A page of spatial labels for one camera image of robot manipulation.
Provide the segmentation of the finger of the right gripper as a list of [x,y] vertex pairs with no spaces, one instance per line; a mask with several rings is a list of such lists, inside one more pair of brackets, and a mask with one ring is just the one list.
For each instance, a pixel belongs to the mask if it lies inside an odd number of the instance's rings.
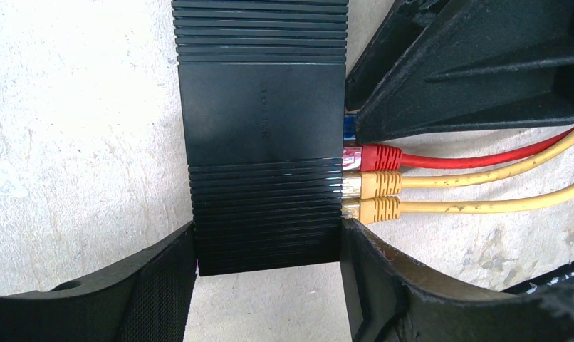
[[358,110],[448,4],[447,1],[396,1],[346,78],[345,108]]
[[574,124],[574,1],[447,1],[355,110],[378,143]]

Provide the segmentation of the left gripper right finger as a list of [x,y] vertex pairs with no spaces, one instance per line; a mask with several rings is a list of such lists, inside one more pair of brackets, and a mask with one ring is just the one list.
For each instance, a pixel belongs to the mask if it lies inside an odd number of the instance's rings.
[[574,284],[507,294],[447,276],[357,220],[341,237],[354,341],[574,341]]

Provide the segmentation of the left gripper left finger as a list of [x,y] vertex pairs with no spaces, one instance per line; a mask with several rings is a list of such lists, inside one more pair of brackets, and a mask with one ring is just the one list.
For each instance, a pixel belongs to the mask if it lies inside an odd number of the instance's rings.
[[0,341],[182,341],[194,225],[49,291],[0,296]]

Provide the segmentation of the black network switch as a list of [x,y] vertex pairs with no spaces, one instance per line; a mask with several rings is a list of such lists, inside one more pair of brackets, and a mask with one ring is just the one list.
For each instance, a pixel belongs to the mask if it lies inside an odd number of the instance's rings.
[[346,1],[173,1],[203,276],[340,257]]

